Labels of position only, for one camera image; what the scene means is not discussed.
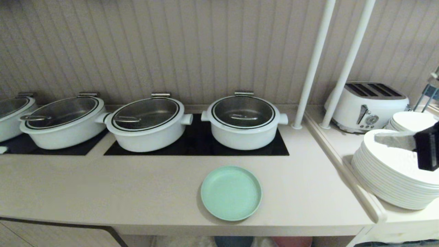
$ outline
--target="cooking pot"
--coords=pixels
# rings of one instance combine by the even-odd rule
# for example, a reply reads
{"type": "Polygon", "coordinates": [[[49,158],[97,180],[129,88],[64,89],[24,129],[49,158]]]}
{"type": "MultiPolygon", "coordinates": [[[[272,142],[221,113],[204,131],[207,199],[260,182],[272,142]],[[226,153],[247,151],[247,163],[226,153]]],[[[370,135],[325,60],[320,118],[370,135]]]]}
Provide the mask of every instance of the cooking pot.
{"type": "Polygon", "coordinates": [[[35,93],[18,93],[15,98],[0,101],[0,142],[23,133],[19,120],[38,108],[34,96],[35,93]]]}
{"type": "Polygon", "coordinates": [[[85,142],[105,129],[98,116],[105,113],[98,93],[55,101],[20,118],[20,130],[43,149],[62,149],[85,142]]]}
{"type": "Polygon", "coordinates": [[[101,118],[119,145],[131,152],[164,148],[192,124],[192,114],[184,114],[183,104],[169,93],[153,93],[101,118]]]}
{"type": "Polygon", "coordinates": [[[286,114],[270,102],[251,92],[235,92],[235,96],[213,102],[201,115],[211,123],[215,139],[229,148],[253,150],[268,145],[276,135],[278,124],[288,124],[286,114]]]}

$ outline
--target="beige wall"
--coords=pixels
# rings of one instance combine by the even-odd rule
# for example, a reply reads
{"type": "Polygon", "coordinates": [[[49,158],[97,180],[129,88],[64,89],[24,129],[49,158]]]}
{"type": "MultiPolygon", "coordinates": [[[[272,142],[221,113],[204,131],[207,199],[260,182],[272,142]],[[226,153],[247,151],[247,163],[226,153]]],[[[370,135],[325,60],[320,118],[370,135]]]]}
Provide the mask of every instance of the beige wall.
{"type": "MultiPolygon", "coordinates": [[[[109,104],[171,91],[209,104],[236,89],[298,103],[323,0],[1,0],[0,98],[99,91],[109,104]]],[[[310,103],[337,81],[364,1],[338,0],[310,103]]],[[[417,100],[439,65],[439,1],[377,0],[349,76],[417,100]]]]}

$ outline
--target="stack of white plates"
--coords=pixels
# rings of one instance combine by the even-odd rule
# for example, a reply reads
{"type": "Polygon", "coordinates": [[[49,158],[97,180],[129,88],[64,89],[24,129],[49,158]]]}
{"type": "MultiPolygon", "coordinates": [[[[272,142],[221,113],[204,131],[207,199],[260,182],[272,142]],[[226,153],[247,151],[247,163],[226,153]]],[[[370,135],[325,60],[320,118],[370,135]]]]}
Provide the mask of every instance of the stack of white plates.
{"type": "Polygon", "coordinates": [[[435,125],[436,122],[432,114],[399,112],[393,115],[385,128],[393,131],[420,132],[435,125]]]}
{"type": "Polygon", "coordinates": [[[355,152],[352,166],[371,191],[384,201],[406,209],[423,209],[439,197],[439,169],[417,167],[417,153],[377,143],[373,130],[355,152]]]}

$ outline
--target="toaster lever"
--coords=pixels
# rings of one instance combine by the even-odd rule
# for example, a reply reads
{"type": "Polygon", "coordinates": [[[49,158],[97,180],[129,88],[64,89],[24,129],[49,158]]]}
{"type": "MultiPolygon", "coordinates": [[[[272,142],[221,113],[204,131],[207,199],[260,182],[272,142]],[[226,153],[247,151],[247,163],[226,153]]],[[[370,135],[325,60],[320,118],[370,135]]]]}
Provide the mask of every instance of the toaster lever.
{"type": "Polygon", "coordinates": [[[367,105],[361,105],[360,109],[360,115],[358,116],[357,124],[360,124],[361,120],[363,119],[364,115],[369,111],[369,108],[367,108],[367,105]]]}

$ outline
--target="cabinet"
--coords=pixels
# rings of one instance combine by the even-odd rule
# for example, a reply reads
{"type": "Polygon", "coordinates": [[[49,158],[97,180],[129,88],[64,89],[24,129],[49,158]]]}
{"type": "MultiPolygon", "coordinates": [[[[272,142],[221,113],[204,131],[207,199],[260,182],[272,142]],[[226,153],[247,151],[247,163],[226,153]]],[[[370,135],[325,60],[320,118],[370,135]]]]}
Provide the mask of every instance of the cabinet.
{"type": "Polygon", "coordinates": [[[0,220],[0,247],[127,247],[105,228],[0,220]]]}

